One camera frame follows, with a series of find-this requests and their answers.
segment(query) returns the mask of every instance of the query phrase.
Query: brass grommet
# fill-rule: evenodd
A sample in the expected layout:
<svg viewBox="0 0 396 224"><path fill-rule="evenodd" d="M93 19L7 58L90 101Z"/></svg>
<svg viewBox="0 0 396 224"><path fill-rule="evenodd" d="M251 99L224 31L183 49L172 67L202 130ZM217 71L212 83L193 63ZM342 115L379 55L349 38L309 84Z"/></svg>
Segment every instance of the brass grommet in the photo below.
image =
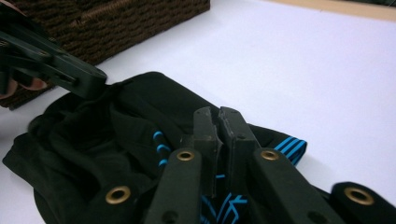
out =
<svg viewBox="0 0 396 224"><path fill-rule="evenodd" d="M279 155L272 151L262 151L262 157L268 161L276 161L279 159Z"/></svg>
<svg viewBox="0 0 396 224"><path fill-rule="evenodd" d="M374 203L374 198L367 191L363 189L358 189L354 187L348 187L344 189L345 195L351 201L359 203L362 205L372 205Z"/></svg>
<svg viewBox="0 0 396 224"><path fill-rule="evenodd" d="M127 186L118 186L111 189L106 195L106 202L117 204L125 202L131 196L131 191Z"/></svg>
<svg viewBox="0 0 396 224"><path fill-rule="evenodd" d="M190 161L194 158L194 154L190 151L181 151L177 154L180 161Z"/></svg>

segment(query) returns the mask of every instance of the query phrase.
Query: white table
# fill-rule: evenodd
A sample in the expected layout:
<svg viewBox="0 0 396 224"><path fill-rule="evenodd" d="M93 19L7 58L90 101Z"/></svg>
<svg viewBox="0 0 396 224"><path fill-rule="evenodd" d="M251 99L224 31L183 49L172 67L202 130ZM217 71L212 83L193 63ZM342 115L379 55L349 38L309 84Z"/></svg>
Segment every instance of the white table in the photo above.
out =
<svg viewBox="0 0 396 224"><path fill-rule="evenodd" d="M353 181L396 204L393 18L212 0L209 12L98 67L108 83L163 72L215 105L238 109L247 122L306 140L298 169L313 185L329 191ZM0 158L65 93L58 88L13 112L0 108ZM3 163L0 181L0 223L43 223L32 187Z"/></svg>

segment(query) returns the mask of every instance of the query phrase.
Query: blue stripe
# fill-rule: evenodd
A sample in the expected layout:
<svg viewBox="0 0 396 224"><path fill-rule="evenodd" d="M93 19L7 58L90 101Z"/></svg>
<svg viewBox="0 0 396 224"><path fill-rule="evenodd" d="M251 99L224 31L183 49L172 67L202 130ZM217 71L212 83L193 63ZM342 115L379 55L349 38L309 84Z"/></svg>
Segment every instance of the blue stripe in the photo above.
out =
<svg viewBox="0 0 396 224"><path fill-rule="evenodd" d="M171 148L167 147L164 144L160 144L159 146L157 146L157 152L160 152L161 149L165 149L166 151L171 151Z"/></svg>
<svg viewBox="0 0 396 224"><path fill-rule="evenodd" d="M209 221L206 217L204 217L203 215L201 215L201 223L202 223L202 224L210 224L210 221Z"/></svg>
<svg viewBox="0 0 396 224"><path fill-rule="evenodd" d="M212 214L212 216L214 218L216 218L216 211L215 211L215 208L213 207L212 203L210 203L210 201L205 196L202 196L201 198L202 198L202 201L209 207L209 210L210 210L210 213Z"/></svg>
<svg viewBox="0 0 396 224"><path fill-rule="evenodd" d="M166 163L168 163L168 160L167 159L163 159L160 162L158 162L158 166L162 166L162 165L164 165Z"/></svg>
<svg viewBox="0 0 396 224"><path fill-rule="evenodd" d="M163 135L161 131L155 132L154 135L152 135L152 139L155 139L158 135Z"/></svg>
<svg viewBox="0 0 396 224"><path fill-rule="evenodd" d="M286 147L282 148L282 150L280 150L281 153L285 154L285 152L287 152L289 150L289 148L291 148L296 142L298 142L300 140L298 139L294 139L293 141L291 141Z"/></svg>
<svg viewBox="0 0 396 224"><path fill-rule="evenodd" d="M276 150L279 150L281 147L283 147L283 145L287 144L289 142L289 140L293 139L294 137L288 137L287 139L283 140L283 142L281 142L279 145L277 145L275 147Z"/></svg>
<svg viewBox="0 0 396 224"><path fill-rule="evenodd" d="M222 213L222 210L224 209L225 205L227 204L227 202L230 200L231 198L231 193L228 194L227 198L224 200L223 205L220 208L219 214L218 214L218 218L216 218L216 221L219 223L219 219Z"/></svg>
<svg viewBox="0 0 396 224"><path fill-rule="evenodd" d="M230 206L227 209L226 214L224 215L224 219L222 221L222 223L224 223L227 220L228 215L230 215L231 211L233 211L233 213L235 214L235 217L233 218L233 223L235 223L238 219L239 219L239 214L238 211L236 210L235 204L236 203L247 203L248 200L246 199L242 199L242 195L238 195L235 197L235 199L230 200L229 204Z"/></svg>
<svg viewBox="0 0 396 224"><path fill-rule="evenodd" d="M303 146L303 144L305 144L305 141L301 140L301 142L292 151L290 151L286 157L290 158L298 149L300 149L300 147Z"/></svg>
<svg viewBox="0 0 396 224"><path fill-rule="evenodd" d="M297 163L300 161L300 158L303 156L303 153L299 154L294 160L291 162L293 165L297 165Z"/></svg>

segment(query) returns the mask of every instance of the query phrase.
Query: hand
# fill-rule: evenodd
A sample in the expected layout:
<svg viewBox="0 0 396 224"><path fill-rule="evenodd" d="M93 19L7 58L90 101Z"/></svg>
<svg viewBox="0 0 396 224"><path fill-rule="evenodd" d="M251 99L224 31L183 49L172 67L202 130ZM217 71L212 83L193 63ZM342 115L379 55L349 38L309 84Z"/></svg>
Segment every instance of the hand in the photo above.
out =
<svg viewBox="0 0 396 224"><path fill-rule="evenodd" d="M13 8L14 10L20 12L21 14L23 14L19 9L17 9L16 7L14 7L12 4L10 4L9 2L5 1L5 0L0 0L0 3L3 3L4 5ZM19 84L18 82L16 82L14 79L11 79L8 83L8 91L7 94L0 94L0 99L5 99L8 98L9 96L13 95L15 93L15 90L18 88ZM47 88L47 83L42 81L41 79L38 78L33 78L32 84L30 86L23 86L26 90L30 90L30 91L39 91L42 89Z"/></svg>
<svg viewBox="0 0 396 224"><path fill-rule="evenodd" d="M22 87L24 87L26 90L30 90L30 91L39 91L39 90L43 90L45 88L47 88L47 83L41 79L38 78L33 78L32 80L32 85L30 85L29 87L27 86L23 86L22 84L19 84L17 81L15 81L14 79L11 79L8 82L8 91L7 94L0 94L0 100L1 99L5 99L10 97L11 95L13 95L15 93L15 91L18 88L18 85L21 85Z"/></svg>

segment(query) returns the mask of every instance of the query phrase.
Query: brown wicker basket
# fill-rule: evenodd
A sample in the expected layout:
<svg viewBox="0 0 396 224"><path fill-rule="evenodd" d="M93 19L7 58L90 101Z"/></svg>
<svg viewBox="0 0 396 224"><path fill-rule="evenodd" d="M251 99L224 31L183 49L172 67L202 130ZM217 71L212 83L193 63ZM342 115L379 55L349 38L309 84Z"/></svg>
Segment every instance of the brown wicker basket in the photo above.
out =
<svg viewBox="0 0 396 224"><path fill-rule="evenodd" d="M98 64L160 32L210 9L210 0L13 0L27 17L41 24L62 48ZM21 105L39 92L18 90L0 100L2 107Z"/></svg>

